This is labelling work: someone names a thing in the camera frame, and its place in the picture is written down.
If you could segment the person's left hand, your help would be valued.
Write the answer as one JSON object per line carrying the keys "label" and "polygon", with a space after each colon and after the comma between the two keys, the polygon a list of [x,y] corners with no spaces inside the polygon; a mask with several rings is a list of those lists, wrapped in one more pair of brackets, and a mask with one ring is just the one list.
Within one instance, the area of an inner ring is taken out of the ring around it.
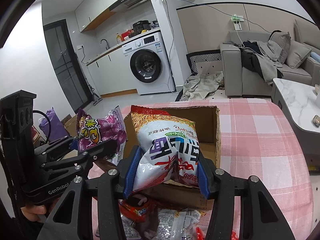
{"label": "person's left hand", "polygon": [[58,202],[58,200],[59,198],[52,201],[50,206],[36,206],[33,204],[26,204],[24,207],[21,208],[21,211],[25,218],[29,221],[42,223],[42,216],[44,216],[47,213],[50,213],[53,210],[56,203]]}

